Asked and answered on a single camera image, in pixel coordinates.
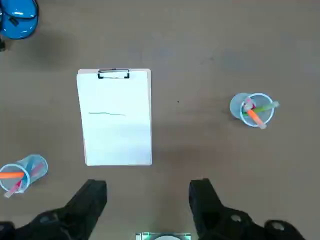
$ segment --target white paper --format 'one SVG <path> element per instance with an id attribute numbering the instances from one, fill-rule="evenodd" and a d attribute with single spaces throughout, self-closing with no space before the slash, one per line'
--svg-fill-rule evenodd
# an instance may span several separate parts
<path id="1" fill-rule="evenodd" d="M 150 165 L 147 73 L 133 71 L 129 79 L 78 74 L 77 87 L 86 164 Z"/>

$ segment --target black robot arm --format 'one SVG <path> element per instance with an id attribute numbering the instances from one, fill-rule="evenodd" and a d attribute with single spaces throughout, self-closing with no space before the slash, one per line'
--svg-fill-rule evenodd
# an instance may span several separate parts
<path id="1" fill-rule="evenodd" d="M 243 211 L 225 207 L 209 179 L 192 180 L 189 205 L 199 240 L 305 240 L 290 223 L 255 224 Z"/>
<path id="2" fill-rule="evenodd" d="M 43 212 L 23 227 L 0 222 L 0 240 L 88 240 L 106 204 L 106 182 L 90 179 L 64 207 Z"/>

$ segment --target green marker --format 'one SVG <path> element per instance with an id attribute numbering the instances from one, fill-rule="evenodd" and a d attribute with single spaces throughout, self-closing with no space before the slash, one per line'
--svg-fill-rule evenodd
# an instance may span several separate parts
<path id="1" fill-rule="evenodd" d="M 270 109 L 274 109 L 279 107 L 279 102 L 278 101 L 273 101 L 272 103 L 268 104 L 268 105 L 264 105 L 264 106 L 260 106 L 260 107 L 256 107 L 254 109 L 252 109 L 256 114 L 257 113 L 261 113 L 261 112 L 265 112 L 268 111 Z M 244 117 L 248 117 L 248 114 L 246 112 L 242 112 Z"/>

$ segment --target pen line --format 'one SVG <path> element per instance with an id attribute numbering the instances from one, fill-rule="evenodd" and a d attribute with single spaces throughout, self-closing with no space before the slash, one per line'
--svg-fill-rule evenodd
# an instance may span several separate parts
<path id="1" fill-rule="evenodd" d="M 112 116 L 125 116 L 124 114 L 113 114 L 113 113 L 109 113 L 109 112 L 89 112 L 89 114 L 108 114 L 108 115 L 112 115 Z"/>

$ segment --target clear plastic cup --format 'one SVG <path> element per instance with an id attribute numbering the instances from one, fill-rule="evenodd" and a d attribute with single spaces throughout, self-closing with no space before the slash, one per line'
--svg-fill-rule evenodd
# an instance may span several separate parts
<path id="1" fill-rule="evenodd" d="M 246 98 L 251 98 L 254 105 L 257 108 L 271 104 L 273 101 L 268 95 L 264 93 L 250 94 L 246 92 L 238 93 L 230 101 L 230 105 L 229 105 L 230 112 L 235 118 L 241 119 L 245 124 L 247 124 L 250 127 L 258 127 L 258 125 L 252 120 L 250 116 L 245 116 L 243 114 L 245 112 L 244 105 L 245 105 Z M 267 124 L 273 117 L 274 112 L 275 112 L 275 109 L 272 108 L 267 111 L 258 112 L 257 115 L 265 124 Z"/>
<path id="2" fill-rule="evenodd" d="M 42 178 L 47 171 L 47 161 L 38 154 L 31 154 L 22 160 L 16 161 L 15 163 L 6 164 L 0 169 L 0 172 L 3 173 L 24 173 L 24 177 L 22 178 L 19 188 L 14 192 L 16 194 L 22 194 L 30 184 Z M 20 180 L 21 178 L 0 179 L 0 186 L 8 192 Z"/>

